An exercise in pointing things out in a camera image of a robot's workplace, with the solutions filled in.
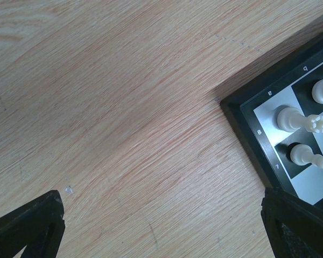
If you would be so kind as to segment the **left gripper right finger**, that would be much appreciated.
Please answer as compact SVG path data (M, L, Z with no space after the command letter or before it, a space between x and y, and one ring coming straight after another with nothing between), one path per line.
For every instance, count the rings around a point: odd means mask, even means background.
M323 210L266 188L261 217L275 257L323 257Z

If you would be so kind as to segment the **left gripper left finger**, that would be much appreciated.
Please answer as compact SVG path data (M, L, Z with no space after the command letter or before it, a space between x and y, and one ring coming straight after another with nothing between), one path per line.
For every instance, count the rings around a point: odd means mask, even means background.
M65 231L64 206L51 190L0 217L0 257L56 257Z

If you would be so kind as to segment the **black white chessboard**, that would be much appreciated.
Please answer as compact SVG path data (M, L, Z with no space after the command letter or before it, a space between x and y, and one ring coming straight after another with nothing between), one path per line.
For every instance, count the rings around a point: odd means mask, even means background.
M304 116L323 115L323 104L312 97L312 88L323 80L323 32L260 73L220 103L246 153L274 188L281 188L323 210L323 169L298 166L290 151L309 145L323 155L323 133L304 128L286 132L277 116L287 107Z

